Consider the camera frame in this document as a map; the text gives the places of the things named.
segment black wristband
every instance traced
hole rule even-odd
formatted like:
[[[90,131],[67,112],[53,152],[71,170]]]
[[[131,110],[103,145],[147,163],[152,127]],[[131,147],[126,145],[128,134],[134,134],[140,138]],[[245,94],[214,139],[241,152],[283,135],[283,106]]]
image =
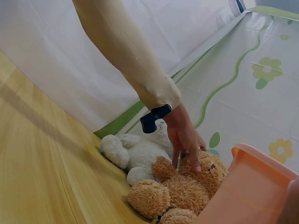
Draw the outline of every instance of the black wristband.
[[[171,107],[169,104],[165,104],[164,106],[152,109],[150,113],[140,118],[143,132],[146,134],[155,132],[157,130],[155,121],[158,119],[162,119],[170,112]]]

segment brown teddy bear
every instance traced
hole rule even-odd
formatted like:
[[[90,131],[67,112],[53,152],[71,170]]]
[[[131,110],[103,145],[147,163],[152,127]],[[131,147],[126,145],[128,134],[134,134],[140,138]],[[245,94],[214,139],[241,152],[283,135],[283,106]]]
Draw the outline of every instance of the brown teddy bear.
[[[161,180],[144,180],[135,184],[128,202],[148,219],[162,216],[160,224],[190,224],[208,204],[228,175],[220,158],[200,152],[201,172],[195,173],[187,155],[176,170],[171,162],[158,157],[153,174]]]

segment hand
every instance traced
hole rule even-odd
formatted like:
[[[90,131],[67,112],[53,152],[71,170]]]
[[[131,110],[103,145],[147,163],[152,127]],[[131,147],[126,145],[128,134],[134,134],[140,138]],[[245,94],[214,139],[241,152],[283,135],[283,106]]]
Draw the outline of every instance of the hand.
[[[299,223],[299,178],[290,182],[286,202],[281,210],[277,224]]]
[[[199,164],[199,148],[206,150],[206,144],[202,137],[194,129],[189,115],[182,104],[179,104],[173,111],[164,117],[167,124],[167,133],[173,145],[172,164],[178,165],[178,157],[190,154],[190,163],[195,172],[201,171]]]

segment green flower print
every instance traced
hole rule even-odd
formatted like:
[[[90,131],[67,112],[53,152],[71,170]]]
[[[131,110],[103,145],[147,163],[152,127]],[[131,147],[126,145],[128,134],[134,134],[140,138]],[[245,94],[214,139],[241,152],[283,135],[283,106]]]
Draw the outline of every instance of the green flower print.
[[[288,35],[282,34],[280,35],[280,39],[283,41],[287,41],[290,37]]]
[[[269,81],[273,81],[275,77],[281,76],[283,72],[280,65],[280,60],[269,57],[264,57],[259,61],[259,64],[254,64],[252,66],[253,77],[258,79],[256,89],[261,90]]]

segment yellow flower print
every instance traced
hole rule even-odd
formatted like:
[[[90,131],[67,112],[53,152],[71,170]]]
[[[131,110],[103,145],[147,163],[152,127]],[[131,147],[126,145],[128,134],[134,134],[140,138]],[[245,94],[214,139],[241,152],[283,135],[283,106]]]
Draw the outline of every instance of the yellow flower print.
[[[286,34],[282,34],[280,35],[280,39],[283,40],[283,41],[287,41],[290,37]]]
[[[290,140],[284,141],[282,138],[276,140],[276,142],[269,144],[270,155],[273,159],[278,162],[285,164],[288,158],[293,156],[292,142]]]

